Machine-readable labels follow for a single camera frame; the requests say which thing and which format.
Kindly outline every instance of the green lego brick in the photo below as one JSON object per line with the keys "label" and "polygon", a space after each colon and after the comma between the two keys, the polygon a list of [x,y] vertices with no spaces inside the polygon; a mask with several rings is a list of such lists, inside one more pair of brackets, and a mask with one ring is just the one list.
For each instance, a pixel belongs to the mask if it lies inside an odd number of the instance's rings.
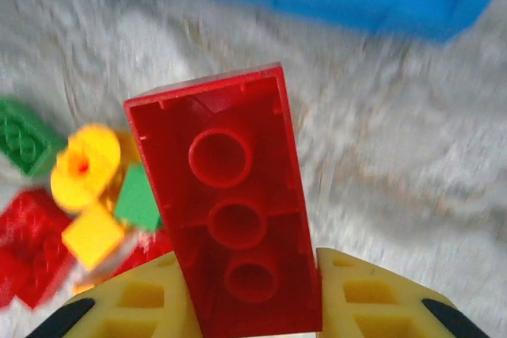
{"label": "green lego brick", "polygon": [[0,151],[28,177],[49,174],[56,154],[67,145],[30,108],[0,97]]}
{"label": "green lego brick", "polygon": [[162,226],[160,213],[142,165],[131,165],[128,168],[114,216],[145,230],[156,231]]}

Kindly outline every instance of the black tip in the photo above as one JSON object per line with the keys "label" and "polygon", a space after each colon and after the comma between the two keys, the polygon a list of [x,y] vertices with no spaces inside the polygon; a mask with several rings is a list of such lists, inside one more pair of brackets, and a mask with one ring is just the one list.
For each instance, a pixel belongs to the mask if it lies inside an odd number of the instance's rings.
{"label": "black tip", "polygon": [[26,338],[63,338],[94,305],[92,298],[82,298],[62,306]]}
{"label": "black tip", "polygon": [[456,338],[489,338],[459,310],[431,298],[425,298],[422,303]]}

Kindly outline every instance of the yellow square piece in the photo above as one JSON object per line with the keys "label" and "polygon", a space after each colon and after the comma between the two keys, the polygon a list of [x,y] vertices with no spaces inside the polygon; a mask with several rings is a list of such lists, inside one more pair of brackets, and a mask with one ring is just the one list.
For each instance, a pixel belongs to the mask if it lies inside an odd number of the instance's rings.
{"label": "yellow square piece", "polygon": [[62,242],[89,271],[123,241],[125,229],[100,204],[82,213],[63,232]]}

